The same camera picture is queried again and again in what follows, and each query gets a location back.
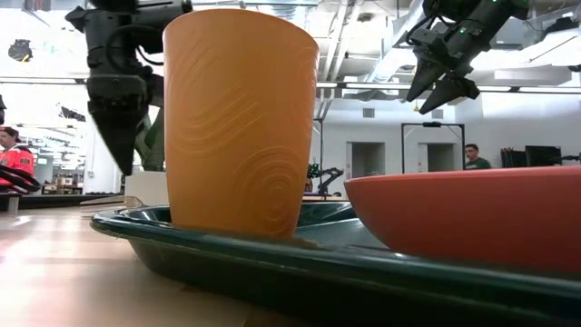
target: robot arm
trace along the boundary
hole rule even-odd
[[[190,0],[92,0],[96,9],[77,7],[66,17],[83,32],[91,75],[87,81],[89,114],[124,174],[132,173],[133,149],[146,170],[162,170],[163,79],[137,60],[141,48],[148,54],[163,51],[162,31],[173,19],[191,12]],[[470,61],[487,51],[489,42],[510,16],[527,18],[527,0],[424,0],[426,18],[409,33],[418,58],[418,71],[408,101],[436,84],[420,112],[461,96],[475,99],[478,89],[464,78]],[[446,17],[443,34],[431,30]],[[151,124],[149,105],[161,108]]]

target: red bowl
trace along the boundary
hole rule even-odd
[[[345,188],[392,251],[581,273],[581,166],[365,177]]]

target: table surface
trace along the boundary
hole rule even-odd
[[[78,208],[0,215],[0,326],[307,326],[147,270]]]

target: black frame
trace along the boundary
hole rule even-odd
[[[462,149],[466,147],[466,130],[464,124],[444,124],[440,122],[432,123],[402,123],[401,124],[401,173],[406,173],[406,145],[405,145],[405,127],[406,126],[422,126],[426,128],[441,128],[442,126],[457,126],[460,127]],[[462,170],[466,170],[466,161],[464,160],[464,153],[462,156]]]

